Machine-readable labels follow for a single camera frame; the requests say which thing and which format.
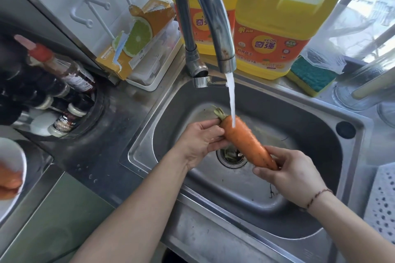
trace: white rack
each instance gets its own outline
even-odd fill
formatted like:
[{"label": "white rack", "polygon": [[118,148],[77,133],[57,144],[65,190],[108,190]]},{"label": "white rack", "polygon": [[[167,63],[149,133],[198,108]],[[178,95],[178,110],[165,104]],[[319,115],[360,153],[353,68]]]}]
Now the white rack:
[{"label": "white rack", "polygon": [[[130,6],[131,5],[131,0],[126,0],[127,4]],[[93,21],[91,19],[85,19],[82,17],[78,17],[76,15],[76,11],[78,10],[78,8],[83,4],[86,3],[87,6],[89,7],[89,9],[91,10],[91,12],[93,13],[93,15],[96,17],[96,19],[99,21],[99,23],[101,24],[101,26],[104,28],[104,30],[106,31],[106,33],[110,36],[110,38],[113,40],[115,37],[112,34],[112,32],[110,31],[109,27],[106,25],[106,23],[104,22],[104,20],[101,18],[100,14],[97,12],[97,10],[95,9],[95,7],[93,6],[93,4],[98,5],[103,7],[105,10],[110,10],[111,9],[111,4],[109,2],[106,1],[100,1],[100,0],[82,0],[79,4],[77,4],[76,6],[74,6],[71,11],[70,11],[70,17],[80,23],[85,25],[87,28],[92,28],[93,27]]]}]

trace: water stream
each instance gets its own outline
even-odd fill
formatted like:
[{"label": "water stream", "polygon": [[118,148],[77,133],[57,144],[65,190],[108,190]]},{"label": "water stream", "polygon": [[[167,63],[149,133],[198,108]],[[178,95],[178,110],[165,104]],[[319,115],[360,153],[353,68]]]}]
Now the water stream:
[{"label": "water stream", "polygon": [[230,113],[232,116],[232,127],[236,126],[236,106],[235,106],[235,80],[233,73],[226,73],[226,81],[228,82],[229,99],[230,99]]}]

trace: carrot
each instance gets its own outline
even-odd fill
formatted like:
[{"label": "carrot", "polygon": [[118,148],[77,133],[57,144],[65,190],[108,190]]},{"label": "carrot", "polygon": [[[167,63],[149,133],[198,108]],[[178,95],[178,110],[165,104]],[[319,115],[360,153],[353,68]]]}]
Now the carrot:
[{"label": "carrot", "polygon": [[233,128],[232,117],[226,115],[221,108],[217,107],[214,113],[222,121],[220,127],[225,130],[225,138],[234,144],[249,162],[258,167],[266,167],[273,171],[279,170],[269,152],[256,139],[251,129],[240,117],[236,116],[236,126]]},{"label": "carrot", "polygon": [[16,197],[18,194],[18,189],[7,189],[4,187],[0,187],[0,200],[9,200]]},{"label": "carrot", "polygon": [[0,186],[8,189],[22,185],[22,172],[12,171],[0,162]]}]

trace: green sponge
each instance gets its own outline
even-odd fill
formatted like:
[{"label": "green sponge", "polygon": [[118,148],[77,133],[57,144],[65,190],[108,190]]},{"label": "green sponge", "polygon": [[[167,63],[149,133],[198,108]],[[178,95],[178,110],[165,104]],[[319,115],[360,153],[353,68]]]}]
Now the green sponge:
[{"label": "green sponge", "polygon": [[333,71],[313,66],[299,56],[286,75],[310,96],[315,97],[326,89],[337,74]]}]

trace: faucet spout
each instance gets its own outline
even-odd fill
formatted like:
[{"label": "faucet spout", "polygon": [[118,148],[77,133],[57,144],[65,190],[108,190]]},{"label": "faucet spout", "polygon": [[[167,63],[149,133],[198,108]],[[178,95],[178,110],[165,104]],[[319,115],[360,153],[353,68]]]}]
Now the faucet spout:
[{"label": "faucet spout", "polygon": [[[213,38],[219,70],[224,74],[231,73],[236,70],[236,58],[229,19],[224,3],[222,0],[198,1]],[[177,5],[179,23],[185,40],[186,66],[192,77],[205,77],[208,75],[208,69],[200,60],[197,51],[189,12],[189,2],[188,0],[175,0],[175,4]]]}]

